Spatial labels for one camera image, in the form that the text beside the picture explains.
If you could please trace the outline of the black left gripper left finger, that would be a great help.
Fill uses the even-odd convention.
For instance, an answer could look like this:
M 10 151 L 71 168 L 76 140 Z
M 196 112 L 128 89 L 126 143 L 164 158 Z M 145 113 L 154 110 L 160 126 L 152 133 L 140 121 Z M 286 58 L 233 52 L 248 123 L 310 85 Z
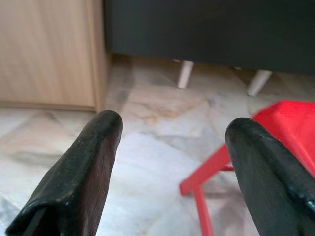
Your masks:
M 123 129 L 111 110 L 97 114 L 48 170 L 6 229 L 8 236 L 94 236 Z

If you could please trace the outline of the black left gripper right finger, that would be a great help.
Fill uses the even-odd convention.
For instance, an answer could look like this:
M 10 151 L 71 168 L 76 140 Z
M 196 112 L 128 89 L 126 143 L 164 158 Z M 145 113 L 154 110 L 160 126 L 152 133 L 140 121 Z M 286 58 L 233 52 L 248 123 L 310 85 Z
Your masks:
M 225 143 L 261 236 L 315 234 L 315 179 L 266 129 L 249 118 L 228 126 Z

